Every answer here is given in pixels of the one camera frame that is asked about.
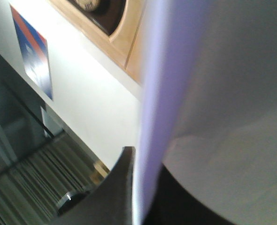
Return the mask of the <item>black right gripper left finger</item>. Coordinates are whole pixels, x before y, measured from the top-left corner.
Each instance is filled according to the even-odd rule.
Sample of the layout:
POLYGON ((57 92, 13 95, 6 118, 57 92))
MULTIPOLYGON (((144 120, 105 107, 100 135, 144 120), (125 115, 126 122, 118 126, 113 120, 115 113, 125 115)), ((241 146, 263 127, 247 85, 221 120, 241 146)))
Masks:
POLYGON ((131 225, 135 148, 124 147, 115 166, 96 187, 67 192, 57 204, 52 225, 131 225))

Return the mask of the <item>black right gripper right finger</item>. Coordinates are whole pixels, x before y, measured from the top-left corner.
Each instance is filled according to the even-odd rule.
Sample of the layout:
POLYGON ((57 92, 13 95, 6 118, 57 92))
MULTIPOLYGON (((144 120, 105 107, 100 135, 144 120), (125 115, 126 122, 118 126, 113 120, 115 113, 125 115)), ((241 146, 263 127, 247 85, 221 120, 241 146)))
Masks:
POLYGON ((162 166, 157 192, 145 225, 231 225, 190 195, 162 166))

